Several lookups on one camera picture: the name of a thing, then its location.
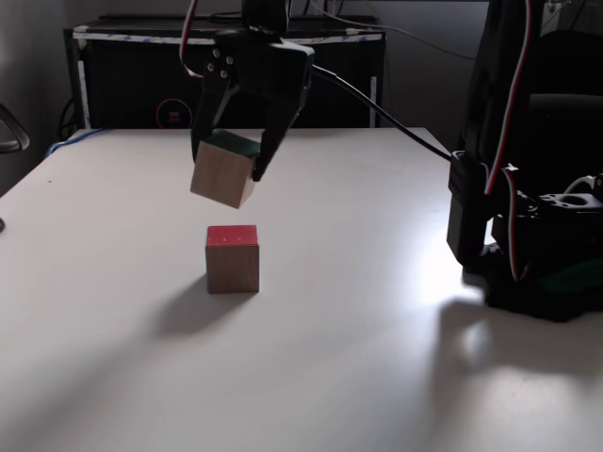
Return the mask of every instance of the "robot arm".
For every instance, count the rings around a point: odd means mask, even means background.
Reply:
[[[211,136],[233,94],[266,99],[267,124],[253,180],[259,182],[285,135],[305,105],[314,50],[283,40],[290,0],[246,0],[245,31],[221,32],[205,62],[204,91],[192,126],[193,158]]]

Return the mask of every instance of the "white table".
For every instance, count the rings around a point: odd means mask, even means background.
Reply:
[[[240,210],[192,170],[187,132],[113,131],[0,200],[0,451],[601,450],[602,319],[482,307],[446,162],[295,130]],[[205,293],[224,224],[258,226],[254,297]]]

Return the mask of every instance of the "white wall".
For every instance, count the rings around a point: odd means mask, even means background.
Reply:
[[[71,96],[63,27],[89,21],[101,10],[96,0],[0,2],[0,103],[31,137],[26,151],[0,155],[0,196],[56,141],[60,110]]]

